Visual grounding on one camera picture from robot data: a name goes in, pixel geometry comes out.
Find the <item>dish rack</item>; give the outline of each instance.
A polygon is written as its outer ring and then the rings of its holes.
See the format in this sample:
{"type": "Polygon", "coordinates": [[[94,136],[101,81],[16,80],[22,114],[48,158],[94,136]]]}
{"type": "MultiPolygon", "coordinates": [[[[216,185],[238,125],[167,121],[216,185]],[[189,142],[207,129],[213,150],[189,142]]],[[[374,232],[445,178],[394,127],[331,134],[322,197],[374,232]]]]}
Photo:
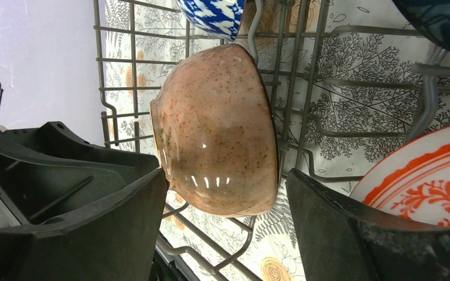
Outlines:
{"type": "MultiPolygon", "coordinates": [[[[152,135],[141,136],[139,132],[139,123],[137,121],[134,122],[134,131],[135,137],[128,139],[120,139],[118,135],[118,127],[120,123],[118,122],[119,118],[123,117],[134,117],[137,118],[141,115],[149,115],[149,112],[139,112],[138,110],[138,97],[136,94],[132,95],[134,99],[134,112],[130,114],[119,114],[118,109],[107,102],[106,100],[106,92],[107,91],[123,91],[123,90],[158,90],[160,87],[146,87],[137,84],[136,71],[132,74],[132,87],[106,87],[105,86],[105,75],[104,75],[104,66],[103,63],[106,62],[120,62],[120,63],[130,63],[133,69],[136,69],[136,64],[173,64],[176,65],[178,62],[172,61],[153,61],[153,60],[140,60],[137,59],[136,48],[135,48],[135,37],[137,36],[149,36],[149,37],[161,37],[167,39],[175,39],[175,40],[183,40],[185,42],[185,57],[190,55],[191,43],[195,39],[218,39],[214,36],[203,36],[203,35],[192,35],[191,34],[191,24],[187,21],[185,26],[185,36],[169,36],[169,35],[160,35],[156,33],[147,33],[147,32],[139,32],[135,30],[135,7],[136,5],[146,6],[149,8],[160,9],[167,12],[172,13],[180,13],[178,9],[172,9],[165,6],[158,6],[146,2],[136,1],[136,0],[118,0],[122,2],[126,2],[129,4],[129,15],[123,15],[130,18],[130,29],[117,29],[108,26],[104,26],[101,24],[101,15],[100,15],[100,1],[94,0],[94,15],[95,15],[95,25],[94,29],[96,30],[96,44],[97,44],[97,62],[98,62],[98,70],[100,77],[100,97],[102,104],[111,110],[112,114],[107,114],[106,111],[101,113],[101,120],[104,131],[104,144],[106,147],[110,147],[112,145],[118,146],[120,143],[124,142],[134,142],[135,143],[135,151],[140,152],[140,141],[148,138],[152,138],[152,135]],[[101,32],[118,32],[118,33],[126,33],[131,35],[131,59],[109,59],[103,56],[103,42],[102,42],[102,33],[101,32]],[[111,140],[108,133],[108,123],[112,122],[112,126],[114,128],[114,139],[111,140]]],[[[298,116],[302,119],[301,122],[301,130],[299,140],[304,139],[304,132],[306,132],[308,121],[315,121],[316,131],[322,136],[330,137],[330,138],[393,138],[398,139],[399,144],[404,144],[407,141],[410,141],[417,136],[421,135],[425,129],[428,127],[430,123],[430,116],[434,116],[436,113],[437,105],[434,105],[434,95],[437,96],[438,92],[450,94],[450,87],[437,87],[437,79],[433,79],[438,76],[448,76],[450,77],[450,68],[441,67],[438,62],[433,61],[433,58],[429,61],[430,64],[414,64],[412,66],[412,72],[423,75],[424,76],[424,84],[429,83],[430,86],[427,88],[425,85],[421,84],[410,84],[410,83],[392,83],[392,82],[382,82],[382,81],[367,81],[367,80],[348,80],[348,79],[340,79],[340,78],[331,78],[329,75],[323,75],[318,71],[317,64],[321,59],[321,51],[322,51],[322,42],[324,39],[329,39],[331,37],[335,37],[342,33],[369,33],[369,34],[378,34],[378,35],[394,35],[394,36],[416,36],[419,37],[420,34],[416,30],[410,29],[395,29],[395,28],[380,28],[374,26],[356,26],[356,25],[345,25],[335,27],[331,32],[325,32],[327,19],[329,17],[329,6],[331,4],[331,0],[316,0],[320,2],[320,10],[318,15],[318,22],[316,26],[316,32],[306,32],[304,27],[304,20],[308,14],[307,4],[309,4],[310,0],[301,0],[300,8],[298,14],[298,24],[296,26],[295,32],[277,32],[277,33],[261,33],[258,31],[258,27],[260,25],[261,18],[264,12],[264,3],[263,0],[255,0],[256,5],[256,13],[254,19],[252,21],[250,30],[247,35],[240,35],[239,39],[247,39],[248,49],[250,54],[252,55],[255,63],[258,64],[260,58],[258,57],[258,49],[256,46],[256,38],[270,38],[276,39],[276,53],[274,57],[274,68],[273,70],[262,70],[260,69],[261,74],[265,74],[268,76],[272,76],[271,81],[266,81],[265,85],[269,90],[269,99],[272,110],[274,111],[275,116],[280,116],[283,121],[290,120],[293,116],[298,116]],[[284,39],[292,38],[294,40],[294,52],[292,54],[292,66],[290,71],[281,71],[281,53],[284,39]],[[314,44],[312,47],[312,57],[311,64],[307,71],[299,72],[298,71],[298,59],[299,59],[299,51],[302,49],[302,46],[305,43],[305,39],[310,38],[314,40],[314,44]],[[287,98],[285,103],[279,105],[277,103],[279,86],[281,82],[279,81],[280,77],[287,77],[288,81],[288,90],[287,90],[287,98]],[[302,110],[295,109],[293,107],[293,98],[295,94],[295,83],[297,78],[301,78],[306,80],[307,89],[306,89],[306,98],[304,101],[304,108],[302,110]],[[412,90],[417,92],[422,92],[420,95],[420,99],[418,102],[418,106],[415,110],[414,121],[411,125],[411,129],[409,132],[414,133],[405,133],[404,129],[402,132],[381,132],[381,131],[373,131],[373,132],[343,132],[343,131],[330,131],[324,128],[321,117],[316,115],[311,111],[311,96],[313,91],[313,86],[315,83],[320,81],[324,81],[325,83],[337,86],[347,86],[347,87],[366,87],[366,88],[388,88],[391,90],[401,89],[401,90],[412,90]]],[[[290,7],[291,1],[289,0],[278,0],[278,3],[281,5],[279,18],[278,18],[278,30],[286,30],[285,22],[288,15],[288,9],[290,7]]],[[[220,40],[220,44],[225,44],[226,42],[222,39],[220,40]]],[[[281,177],[285,177],[284,167],[285,167],[285,158],[286,154],[289,151],[293,151],[296,153],[295,158],[295,167],[297,169],[302,169],[303,161],[308,163],[308,172],[311,177],[314,179],[323,182],[323,183],[340,183],[340,182],[351,182],[351,181],[359,181],[362,176],[340,176],[340,177],[325,177],[317,174],[317,167],[315,167],[313,161],[313,151],[309,149],[305,142],[303,141],[293,141],[295,138],[289,134],[291,124],[289,122],[283,122],[277,128],[278,132],[278,146],[279,146],[279,166],[281,171],[281,177]]],[[[183,253],[187,253],[192,256],[203,268],[205,268],[214,278],[217,280],[227,280],[221,273],[220,270],[225,266],[232,264],[235,266],[241,273],[246,275],[251,280],[261,280],[257,275],[255,275],[251,270],[249,270],[246,266],[244,266],[241,262],[237,260],[249,247],[252,237],[253,230],[256,217],[251,217],[248,220],[248,223],[243,223],[235,218],[230,218],[229,220],[239,226],[243,231],[247,233],[247,238],[242,246],[237,252],[229,253],[225,249],[223,249],[220,245],[218,245],[214,240],[212,240],[209,236],[207,236],[203,231],[198,229],[195,225],[193,225],[189,220],[187,220],[180,212],[182,212],[185,208],[188,207],[188,203],[184,204],[179,208],[172,208],[169,204],[166,204],[166,208],[168,209],[168,213],[163,215],[163,218],[174,215],[178,218],[189,230],[193,231],[198,237],[200,237],[205,243],[207,243],[211,248],[217,251],[225,260],[222,262],[212,265],[210,264],[202,255],[200,255],[195,249],[190,246],[184,246],[180,248],[173,248],[162,236],[160,233],[158,236],[158,240],[156,243],[156,248],[178,258],[179,255],[183,253]]]]}

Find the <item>patterned paper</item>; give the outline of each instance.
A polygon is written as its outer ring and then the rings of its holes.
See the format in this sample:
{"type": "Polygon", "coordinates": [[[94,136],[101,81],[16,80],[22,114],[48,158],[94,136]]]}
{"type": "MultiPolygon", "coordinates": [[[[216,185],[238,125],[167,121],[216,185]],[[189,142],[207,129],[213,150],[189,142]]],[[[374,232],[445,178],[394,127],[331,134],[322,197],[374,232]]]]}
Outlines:
{"type": "MultiPolygon", "coordinates": [[[[172,0],[144,0],[155,5],[176,8],[172,0]]],[[[293,32],[297,23],[299,0],[293,3],[289,13],[286,30],[293,32]]],[[[306,31],[314,32],[318,21],[320,0],[312,1],[308,6],[306,31]]],[[[240,33],[247,33],[254,12],[246,7],[240,33]]],[[[265,0],[265,13],[259,32],[278,31],[279,5],[275,0],[265,0]]],[[[114,28],[129,29],[129,4],[117,0],[108,0],[107,25],[114,28]]],[[[355,0],[331,1],[326,31],[330,32],[340,25],[373,25],[389,28],[411,27],[399,14],[391,1],[355,0]]],[[[184,36],[185,19],[181,13],[161,11],[143,6],[136,7],[135,26],[137,31],[160,35],[184,36]]],[[[192,30],[193,34],[205,34],[192,30]]],[[[309,73],[313,39],[307,38],[300,52],[298,71],[309,73]]],[[[108,33],[106,56],[128,59],[131,57],[130,35],[108,33]]],[[[237,43],[249,48],[246,40],[237,43]]],[[[190,53],[193,54],[213,46],[219,40],[193,40],[190,53]]],[[[185,58],[185,40],[162,39],[136,36],[138,59],[157,61],[180,61],[185,58]]],[[[273,70],[277,52],[276,39],[258,38],[259,68],[273,70]]],[[[293,59],[294,38],[283,42],[281,52],[281,71],[290,71],[293,59]]],[[[389,90],[382,88],[341,87],[322,81],[321,77],[338,79],[383,81],[393,83],[421,83],[421,77],[410,72],[415,62],[426,61],[431,43],[422,37],[382,36],[358,33],[343,33],[328,37],[323,41],[318,60],[317,81],[311,98],[311,113],[322,121],[322,126],[331,131],[387,131],[404,132],[410,125],[417,106],[418,91],[389,90]]],[[[450,66],[450,55],[444,65],[450,66]]],[[[131,86],[131,73],[137,72],[137,84],[159,86],[172,71],[173,66],[164,64],[138,64],[137,69],[128,63],[106,63],[107,87],[131,86]]],[[[264,81],[271,81],[272,75],[263,75],[264,81]]],[[[278,107],[286,106],[289,81],[281,76],[282,85],[278,88],[278,107]]],[[[440,84],[450,86],[450,78],[441,77],[440,84]]],[[[295,84],[293,109],[302,110],[306,97],[307,81],[298,78],[295,84]]],[[[157,95],[157,90],[138,91],[139,111],[148,111],[149,102],[157,95]]],[[[118,109],[118,114],[134,110],[132,91],[114,91],[107,93],[107,102],[118,109]]],[[[450,94],[440,94],[439,112],[429,131],[446,125],[450,115],[450,94]]],[[[118,128],[110,123],[110,136],[118,130],[121,139],[134,137],[134,121],[139,121],[141,135],[151,135],[151,120],[148,115],[134,118],[119,118],[118,128]]],[[[275,112],[277,131],[282,131],[285,115],[275,112]]],[[[289,140],[294,144],[305,142],[305,147],[313,151],[315,173],[324,177],[360,176],[365,174],[378,160],[403,144],[397,138],[348,139],[327,138],[316,131],[314,121],[309,121],[306,132],[301,133],[301,117],[292,115],[289,140]]],[[[135,150],[133,142],[122,143],[114,148],[135,150]]],[[[155,154],[154,140],[141,141],[141,152],[155,154]]],[[[295,165],[296,151],[290,150],[286,159],[285,171],[295,165]]],[[[308,172],[308,158],[305,155],[304,172],[308,172]]],[[[349,194],[355,183],[327,184],[343,194],[349,194]]],[[[167,202],[174,207],[184,204],[183,199],[169,192],[167,202]]],[[[217,218],[189,207],[183,215],[213,238],[220,246],[234,253],[246,240],[246,233],[231,222],[217,218]]],[[[174,247],[190,245],[200,252],[211,264],[223,260],[211,247],[207,246],[181,221],[169,217],[162,221],[161,232],[174,247]]],[[[202,280],[212,277],[190,256],[184,260],[202,280]]],[[[282,183],[274,208],[257,218],[253,242],[244,255],[239,258],[251,271],[264,280],[306,280],[302,267],[298,241],[296,239],[289,202],[282,183]]],[[[228,265],[221,273],[230,280],[247,280],[235,267],[228,265]]]]}

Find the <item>blue floral pattern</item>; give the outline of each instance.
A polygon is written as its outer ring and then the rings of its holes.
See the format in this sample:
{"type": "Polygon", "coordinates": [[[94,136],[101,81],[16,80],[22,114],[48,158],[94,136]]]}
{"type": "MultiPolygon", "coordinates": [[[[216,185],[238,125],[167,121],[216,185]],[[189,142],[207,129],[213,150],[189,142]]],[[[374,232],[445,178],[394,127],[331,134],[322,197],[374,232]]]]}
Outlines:
{"type": "Polygon", "coordinates": [[[177,6],[196,28],[234,41],[246,0],[175,0],[177,6]]]}
{"type": "Polygon", "coordinates": [[[450,51],[450,0],[394,0],[394,3],[413,27],[450,51]]]}

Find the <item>dishware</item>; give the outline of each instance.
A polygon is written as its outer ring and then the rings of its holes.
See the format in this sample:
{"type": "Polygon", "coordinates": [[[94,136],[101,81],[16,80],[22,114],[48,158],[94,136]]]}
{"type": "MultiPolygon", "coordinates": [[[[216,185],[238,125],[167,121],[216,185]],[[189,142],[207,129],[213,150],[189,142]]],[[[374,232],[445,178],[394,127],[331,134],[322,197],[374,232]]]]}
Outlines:
{"type": "Polygon", "coordinates": [[[399,217],[450,227],[450,127],[384,158],[350,197],[399,217]]]}
{"type": "Polygon", "coordinates": [[[234,41],[246,0],[175,0],[189,22],[202,31],[234,41]]]}
{"type": "Polygon", "coordinates": [[[180,62],[151,102],[169,188],[194,207],[238,217],[268,211],[278,183],[277,144],[253,59],[225,44],[180,62]]]}
{"type": "Polygon", "coordinates": [[[450,0],[393,1],[413,27],[450,52],[450,0]]]}

